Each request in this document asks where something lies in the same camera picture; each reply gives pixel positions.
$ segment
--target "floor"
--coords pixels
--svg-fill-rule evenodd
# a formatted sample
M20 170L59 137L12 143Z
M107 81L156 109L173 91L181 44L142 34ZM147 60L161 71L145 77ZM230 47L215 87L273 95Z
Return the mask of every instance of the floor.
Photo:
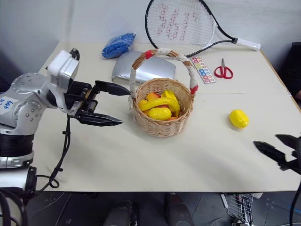
M101 226L111 208L124 200L139 203L141 226L167 226L163 216L166 193L62 193L44 192L27 206L30 226ZM178 193L187 205L196 226L230 226L219 194ZM294 192L264 193L253 202L256 226L288 223ZM301 200L295 208L294 222L301 222Z

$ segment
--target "table surface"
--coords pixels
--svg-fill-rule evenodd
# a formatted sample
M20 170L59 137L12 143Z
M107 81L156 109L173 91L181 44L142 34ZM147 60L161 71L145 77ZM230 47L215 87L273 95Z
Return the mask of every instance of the table surface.
M60 50L76 47L80 51L77 81L94 84L111 81L116 59L103 59L104 43L60 42L41 70ZM152 49L135 44L133 50ZM254 140L265 141L293 159L291 149L275 134L300 136L301 114L290 94L261 52L237 47L217 46L201 54L211 72L222 57L232 69L231 80L217 79L205 85L197 77L199 90L186 130L168 138L147 135L129 111L128 96L107 93L97 96L96 113L124 121L111 127L94 127L71 119L71 146L57 178L57 191L193 191L265 192L296 190L300 176L282 171L276 162L261 154ZM186 68L173 59L175 79L188 86ZM119 84L128 88L128 81ZM235 129L228 116L242 109L250 118L243 130ZM47 109L35 135L33 166L38 174L50 175L62 148L66 115ZM39 179L37 189L45 180Z

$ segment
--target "label sticker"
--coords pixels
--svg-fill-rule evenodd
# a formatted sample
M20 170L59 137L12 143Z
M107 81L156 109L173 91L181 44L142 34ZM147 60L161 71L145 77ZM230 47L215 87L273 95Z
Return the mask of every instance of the label sticker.
M17 101L9 97L0 97L0 114L9 112Z

